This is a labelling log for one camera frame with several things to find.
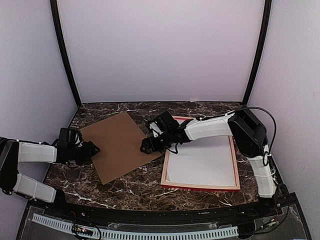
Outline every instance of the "white wall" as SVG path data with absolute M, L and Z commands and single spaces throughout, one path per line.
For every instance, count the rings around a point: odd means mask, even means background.
M 59 0 L 83 102 L 242 101 L 264 0 Z
M 76 111 L 50 1 L 0 1 L 0 136 L 52 142 Z M 47 164 L 22 164 L 43 180 Z M 0 239 L 16 239 L 26 200 L 0 192 Z
M 274 114 L 272 151 L 296 192 L 313 239 L 320 239 L 320 1 L 273 1 L 250 106 Z M 266 116 L 269 136 L 271 121 Z

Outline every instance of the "black vertical pole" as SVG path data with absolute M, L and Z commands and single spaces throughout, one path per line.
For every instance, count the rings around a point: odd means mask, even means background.
M 262 56 L 262 52 L 264 49 L 265 45 L 265 40 L 266 40 L 266 35 L 267 35 L 267 29 L 268 29 L 268 23 L 269 23 L 269 17 L 270 17 L 270 12 L 271 12 L 271 3 L 272 0 L 265 0 L 264 3 L 264 11 L 263 11 L 263 17 L 262 17 L 262 24 L 261 24 L 261 29 L 260 29 L 260 35 L 259 35 L 259 40 L 258 40 L 258 45 L 256 47 L 256 52 L 253 60 L 253 65 L 249 77 L 248 84 L 246 86 L 246 90 L 244 93 L 244 97 L 242 100 L 242 104 L 247 105 L 252 89 L 254 87 L 254 83 L 256 80 L 257 72 L 259 69 L 259 64 Z
M 64 36 L 63 36 L 62 28 L 61 28 L 57 0 L 50 0 L 50 4 L 51 4 L 52 18 L 53 18 L 53 24 L 54 24 L 54 28 L 55 28 L 56 38 L 57 38 L 58 45 L 60 48 L 60 53 L 61 53 L 65 73 L 68 78 L 68 82 L 69 82 L 69 85 L 70 85 L 70 88 L 71 88 L 71 91 L 73 94 L 73 98 L 75 100 L 77 107 L 79 108 L 82 105 L 82 103 L 81 103 L 81 99 L 79 96 L 79 92 L 77 90 L 74 76 L 72 74 L 72 70 L 71 70 L 71 66 L 70 66 L 70 62 L 69 62 L 69 58 L 68 58 L 68 54 L 67 54 L 65 40 L 64 40 Z

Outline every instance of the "white board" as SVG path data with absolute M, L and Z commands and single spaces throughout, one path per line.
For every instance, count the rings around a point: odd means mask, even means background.
M 239 174 L 233 147 L 230 136 L 206 137 L 178 145 L 178 154 L 166 152 L 161 185 L 239 190 Z

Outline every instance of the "black edge trim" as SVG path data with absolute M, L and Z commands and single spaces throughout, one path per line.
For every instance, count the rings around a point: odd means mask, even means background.
M 80 95 L 79 95 L 79 92 L 78 92 L 78 89 L 76 86 L 74 76 L 72 74 L 72 70 L 71 70 L 71 66 L 70 66 L 70 62 L 69 62 L 69 58 L 68 58 L 68 54 L 67 54 L 67 49 L 66 49 L 65 40 L 64 40 L 64 36 L 63 36 L 63 32 L 62 32 L 61 22 L 60 22 L 60 17 L 59 17 L 57 0 L 50 0 L 50 4 L 51 4 L 53 24 L 54 24 L 54 28 L 55 28 L 55 33 L 56 33 L 58 45 L 60 48 L 60 53 L 61 53 L 61 58 L 62 58 L 63 65 L 64 65 L 64 70 L 65 70 L 66 76 L 68 78 L 68 82 L 69 82 L 69 85 L 70 85 L 70 88 L 71 88 L 71 91 L 73 94 L 73 98 L 75 100 L 77 107 L 79 108 L 82 105 L 82 103 L 81 103 Z
M 70 123 L 69 123 L 69 125 L 68 125 L 68 128 L 71 127 L 71 124 L 72 124 L 72 122 L 74 121 L 74 119 L 75 119 L 75 117 L 77 116 L 77 114 L 79 113 L 79 110 L 80 110 L 80 107 L 78 107 L 78 109 L 75 111 L 75 113 L 74 113 L 74 115 L 73 115 L 73 117 L 72 117 L 72 119 L 71 119 L 71 121 L 70 121 Z
M 264 45 L 265 45 L 265 40 L 266 40 L 266 35 L 267 35 L 267 30 L 268 30 L 269 17 L 270 17 L 270 12 L 271 12 L 271 4 L 272 4 L 272 0 L 265 0 L 258 45 L 256 47 L 249 81 L 246 86 L 246 90 L 245 90 L 244 97 L 242 100 L 242 104 L 244 104 L 244 105 L 248 104 L 252 89 L 255 84 L 261 56 L 262 56 L 262 53 L 264 50 Z
M 242 104 L 240 101 L 93 101 L 83 102 L 82 104 L 128 104 L 128 103 L 235 103 Z
M 290 204 L 296 204 L 301 217 L 301 221 L 304 227 L 305 234 L 308 240 L 311 240 L 309 228 L 307 226 L 305 217 L 303 215 L 301 206 L 299 204 L 296 193 L 290 193 Z M 288 203 L 286 197 L 280 197 L 278 203 L 285 206 Z M 44 209 L 44 214 L 55 216 L 58 218 L 64 218 L 55 211 L 51 211 L 46 207 L 46 204 L 41 201 L 29 201 L 23 218 L 20 223 L 18 237 L 21 236 L 27 213 L 30 206 Z M 122 223 L 122 224 L 134 224 L 134 225 L 181 225 L 181 224 L 200 224 L 200 223 L 212 223 L 218 222 L 219 226 L 233 225 L 241 226 L 247 223 L 252 223 L 259 216 L 244 217 L 239 215 L 244 208 L 258 208 L 258 202 L 252 202 L 231 207 L 219 207 L 202 210 L 189 210 L 189 211 L 136 211 L 136 210 L 116 210 L 99 207 L 90 207 L 84 205 L 78 205 L 73 203 L 67 203 L 70 210 L 74 211 L 77 216 L 81 216 L 81 213 L 85 213 L 84 219 L 96 223 L 100 226 L 108 226 L 110 223 Z

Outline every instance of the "cardboard sheet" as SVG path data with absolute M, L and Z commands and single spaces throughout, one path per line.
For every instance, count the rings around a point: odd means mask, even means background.
M 165 154 L 161 185 L 199 190 L 236 191 L 239 174 L 232 137 L 206 137 L 178 145 Z
M 161 156 L 140 152 L 146 136 L 123 112 L 81 129 L 83 139 L 92 141 L 101 152 L 92 158 L 102 184 L 107 184 Z

